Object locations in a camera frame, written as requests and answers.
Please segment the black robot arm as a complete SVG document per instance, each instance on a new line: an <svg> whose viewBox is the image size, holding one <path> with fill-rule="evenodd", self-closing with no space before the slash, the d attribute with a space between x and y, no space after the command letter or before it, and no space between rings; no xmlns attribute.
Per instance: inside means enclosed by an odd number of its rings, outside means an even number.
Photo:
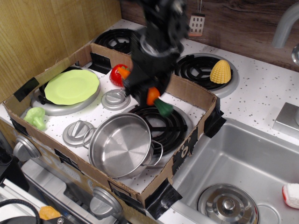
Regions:
<svg viewBox="0 0 299 224"><path fill-rule="evenodd" d="M185 0L138 0L137 4L143 8L146 27L131 36L133 68L124 87L139 105L145 106L149 88L165 92L189 25Z"/></svg>

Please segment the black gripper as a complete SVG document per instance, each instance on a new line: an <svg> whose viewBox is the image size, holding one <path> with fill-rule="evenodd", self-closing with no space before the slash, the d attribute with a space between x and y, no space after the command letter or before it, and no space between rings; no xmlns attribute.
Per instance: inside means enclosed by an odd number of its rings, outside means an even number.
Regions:
<svg viewBox="0 0 299 224"><path fill-rule="evenodd" d="M146 106L148 89L156 87L159 93L155 94L154 99L158 99L167 89L179 56L179 42L159 52L147 44L143 35L137 32L133 34L131 37L133 68L123 83L125 93L131 95L140 106Z"/></svg>

